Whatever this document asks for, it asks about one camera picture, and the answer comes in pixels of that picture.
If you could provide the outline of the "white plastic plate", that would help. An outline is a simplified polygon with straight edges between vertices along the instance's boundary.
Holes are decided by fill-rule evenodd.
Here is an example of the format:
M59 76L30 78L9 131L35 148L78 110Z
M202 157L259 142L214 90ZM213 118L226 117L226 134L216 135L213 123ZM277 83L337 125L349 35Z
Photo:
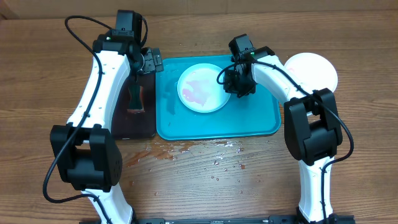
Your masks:
M321 55L304 52L285 62L284 67L314 90L328 88L332 92L338 85L338 74L332 63Z

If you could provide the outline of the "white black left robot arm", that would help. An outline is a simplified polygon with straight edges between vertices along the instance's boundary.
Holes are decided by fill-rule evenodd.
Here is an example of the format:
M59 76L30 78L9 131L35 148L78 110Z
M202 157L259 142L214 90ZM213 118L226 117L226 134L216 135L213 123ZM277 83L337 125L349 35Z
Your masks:
M52 203L86 197L100 223L135 223L134 209L119 184L123 159L111 134L113 117L126 80L138 82L161 72L161 53L158 48L108 40L99 42L92 53L90 77L78 106L66 124L55 125L50 132L55 159L45 176L43 195ZM47 187L54 170L79 194L51 198Z

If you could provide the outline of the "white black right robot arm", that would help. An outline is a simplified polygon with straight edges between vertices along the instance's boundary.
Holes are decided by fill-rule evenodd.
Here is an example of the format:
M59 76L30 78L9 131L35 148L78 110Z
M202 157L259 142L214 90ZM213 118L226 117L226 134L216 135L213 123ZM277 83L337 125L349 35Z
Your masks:
M249 57L222 69L216 81L237 95L262 85L283 105L285 144L300 169L294 222L353 223L352 217L336 215L330 202L331 167L346 128L338 116L338 74L331 62L313 53L286 63L276 55Z

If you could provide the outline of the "green pink sponge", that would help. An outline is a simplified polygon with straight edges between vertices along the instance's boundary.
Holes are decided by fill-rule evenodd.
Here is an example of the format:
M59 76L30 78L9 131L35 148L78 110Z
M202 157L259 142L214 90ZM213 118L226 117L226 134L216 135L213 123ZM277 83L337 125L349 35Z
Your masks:
M143 113L144 109L144 88L139 85L129 85L129 105L127 111L132 114Z

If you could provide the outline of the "light blue plastic plate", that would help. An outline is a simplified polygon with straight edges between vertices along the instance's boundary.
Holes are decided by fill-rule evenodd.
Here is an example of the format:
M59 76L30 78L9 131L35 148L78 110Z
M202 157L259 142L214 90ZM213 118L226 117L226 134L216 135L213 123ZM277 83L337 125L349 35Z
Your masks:
M198 63L188 67L177 82L180 101L190 110L211 113L224 107L231 94L218 84L222 69L211 63Z

